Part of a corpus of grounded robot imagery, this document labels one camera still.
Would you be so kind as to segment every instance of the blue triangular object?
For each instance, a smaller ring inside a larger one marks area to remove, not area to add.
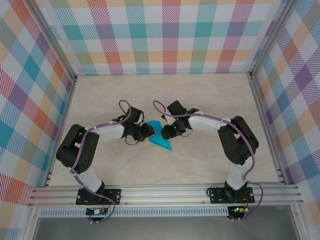
[[[162,130],[161,122],[160,121],[148,121],[147,124],[150,125],[151,127],[153,127],[154,132],[155,132],[155,134],[153,136],[149,137],[149,142],[172,151],[169,140],[166,140],[161,136],[161,130]]]

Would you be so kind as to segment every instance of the black mounting plate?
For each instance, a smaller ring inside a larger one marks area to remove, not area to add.
[[[99,194],[112,199],[115,205],[120,204],[121,189],[104,189],[103,193],[102,194],[99,193]],[[83,188],[80,188],[78,190],[75,204],[76,205],[103,205],[104,199],[91,194],[90,192],[86,191]]]
[[[243,190],[242,197],[238,197],[237,200],[231,201],[229,197],[225,194],[225,188],[224,187],[210,187],[207,190],[207,193],[210,196],[210,203],[211,204],[246,204],[247,199],[243,196],[246,196],[248,198],[249,204],[253,204],[255,202],[255,196],[250,194],[253,194],[252,187],[246,187]]]

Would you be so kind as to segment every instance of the plaid wall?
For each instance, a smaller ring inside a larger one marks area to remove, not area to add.
[[[43,15],[75,71],[86,75],[247,72],[268,29],[264,23],[272,20],[269,12],[280,4],[49,0],[49,11],[47,1],[37,0]]]
[[[0,240],[17,239],[71,81],[22,0],[0,0]]]
[[[300,0],[256,76],[290,183],[320,234],[320,0]]]

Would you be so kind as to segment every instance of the marble surface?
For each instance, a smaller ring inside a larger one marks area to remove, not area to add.
[[[278,181],[245,74],[80,76],[63,138],[73,124],[93,126],[120,116],[121,99],[144,111],[146,121],[159,120],[162,125],[166,122],[154,109],[153,100],[165,106],[179,100],[187,109],[197,108],[222,118],[242,116],[260,143],[255,168],[247,179]],[[198,130],[188,137],[171,139],[170,143],[172,151],[149,141],[134,146],[126,145],[124,139],[108,141],[97,147],[92,166],[106,185],[207,184],[226,180],[230,162],[217,135]],[[77,183],[57,160],[50,185]]]

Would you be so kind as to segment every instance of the purple cable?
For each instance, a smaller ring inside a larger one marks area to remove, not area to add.
[[[102,127],[106,127],[106,126],[111,126],[111,125],[119,125],[119,124],[122,124],[123,122],[125,122],[125,121],[130,117],[130,114],[131,114],[131,106],[130,106],[130,103],[127,102],[126,100],[120,100],[118,104],[119,104],[120,109],[121,109],[124,113],[126,113],[126,112],[125,112],[125,110],[123,109],[123,107],[121,106],[121,103],[122,103],[122,102],[126,103],[126,104],[128,105],[128,107],[129,107],[128,115],[127,115],[124,119],[122,119],[122,120],[119,121],[119,122],[112,123],[112,124],[111,124],[111,123],[103,123],[103,124],[100,124],[100,125],[91,127],[91,128],[89,128],[89,129],[84,133],[84,135],[83,135],[83,137],[82,137],[81,144],[80,144],[79,151],[78,151],[78,155],[76,156],[75,162],[74,162],[74,164],[73,164],[73,166],[72,166],[72,168],[71,168],[71,170],[70,170],[70,173],[74,175],[75,180],[76,180],[81,186],[83,185],[83,183],[82,183],[81,180],[76,176],[75,168],[76,168],[76,166],[78,165],[79,159],[80,159],[80,157],[81,157],[81,153],[82,153],[82,150],[83,150],[83,147],[84,147],[84,142],[85,142],[85,140],[86,140],[86,137],[87,137],[88,133],[91,132],[91,131],[94,130],[94,129],[98,129],[98,128],[102,128]],[[97,197],[99,197],[99,198],[106,199],[106,200],[108,200],[109,202],[111,202],[111,203],[113,204],[112,212],[111,212],[108,216],[104,217],[102,220],[100,220],[100,221],[97,222],[97,223],[102,223],[102,222],[108,220],[108,219],[111,217],[111,215],[114,214],[114,212],[115,212],[115,209],[116,209],[116,204],[115,204],[115,202],[114,202],[112,199],[110,199],[109,197],[106,197],[106,196],[97,194],[97,193],[95,193],[94,191],[91,191],[89,188],[87,188],[87,187],[85,187],[85,186],[83,186],[83,188],[84,188],[86,191],[88,191],[89,193],[91,193],[91,194],[93,194],[93,195],[95,195],[95,196],[97,196]]]
[[[157,106],[156,106],[156,103],[160,104],[162,107],[163,107],[163,110],[164,111],[161,111]],[[219,117],[216,117],[216,116],[211,116],[211,115],[206,115],[206,114],[198,114],[198,113],[193,113],[193,114],[183,114],[183,115],[171,115],[171,114],[168,114],[166,113],[166,107],[158,100],[154,100],[153,101],[153,107],[161,114],[165,115],[165,116],[168,116],[168,117],[173,117],[173,118],[182,118],[182,117],[204,117],[204,118],[209,118],[209,119],[214,119],[214,120],[217,120],[217,121],[220,121],[220,122],[223,122],[225,124],[228,124],[230,125],[233,129],[236,130],[236,132],[242,137],[243,141],[245,142],[245,144],[247,145],[248,149],[249,149],[249,152],[250,152],[250,155],[252,157],[252,166],[248,169],[248,171],[246,171],[246,173],[243,175],[243,179],[246,180],[246,176],[254,169],[255,165],[256,165],[256,158],[255,158],[255,153],[250,145],[250,143],[248,142],[246,136],[234,125],[232,124],[231,122],[229,121],[226,121],[222,118],[219,118]],[[243,217],[242,219],[247,219],[248,217],[250,217],[252,215],[252,213],[254,211],[256,211],[256,209],[261,205],[261,202],[262,202],[262,199],[263,199],[263,196],[264,196],[264,190],[262,188],[262,186],[257,183],[257,182],[252,182],[252,181],[248,181],[247,182],[249,184],[254,184],[254,185],[257,185],[260,189],[261,189],[261,197],[260,197],[260,200],[258,202],[258,204],[256,205],[256,207],[252,210],[252,212]]]

